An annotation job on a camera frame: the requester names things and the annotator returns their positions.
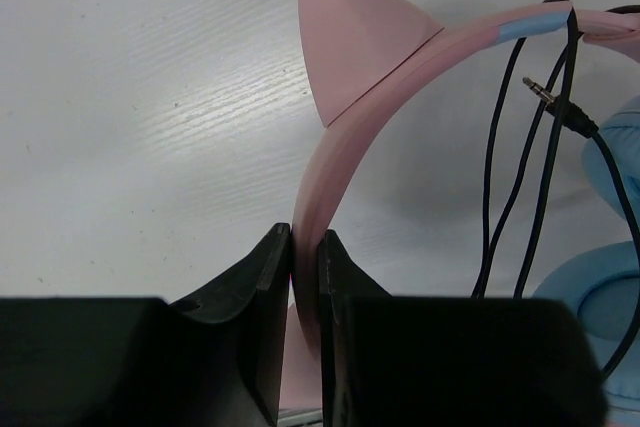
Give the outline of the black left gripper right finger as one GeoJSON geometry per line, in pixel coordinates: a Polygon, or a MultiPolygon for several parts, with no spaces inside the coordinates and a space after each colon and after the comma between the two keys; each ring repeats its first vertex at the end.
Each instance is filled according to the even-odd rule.
{"type": "Polygon", "coordinates": [[[350,257],[338,234],[325,233],[317,250],[321,332],[322,414],[325,426],[358,426],[353,408],[348,314],[361,298],[391,296],[350,257]]]}

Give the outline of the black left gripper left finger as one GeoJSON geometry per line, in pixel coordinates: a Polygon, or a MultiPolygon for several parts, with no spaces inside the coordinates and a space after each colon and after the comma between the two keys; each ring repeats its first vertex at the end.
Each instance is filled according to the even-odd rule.
{"type": "Polygon", "coordinates": [[[189,426],[274,426],[278,420],[291,232],[273,225],[244,258],[172,303],[188,321],[189,426]]]}

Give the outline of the pink blue cat-ear headphones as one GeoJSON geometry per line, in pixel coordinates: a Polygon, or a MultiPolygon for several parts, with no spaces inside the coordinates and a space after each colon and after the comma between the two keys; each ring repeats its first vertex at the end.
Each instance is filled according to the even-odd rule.
{"type": "Polygon", "coordinates": [[[307,76],[323,136],[295,202],[282,409],[321,404],[317,249],[366,151],[416,93],[471,55],[561,29],[574,15],[588,43],[639,56],[639,10],[539,3],[448,28],[407,0],[298,0],[307,76]]]}

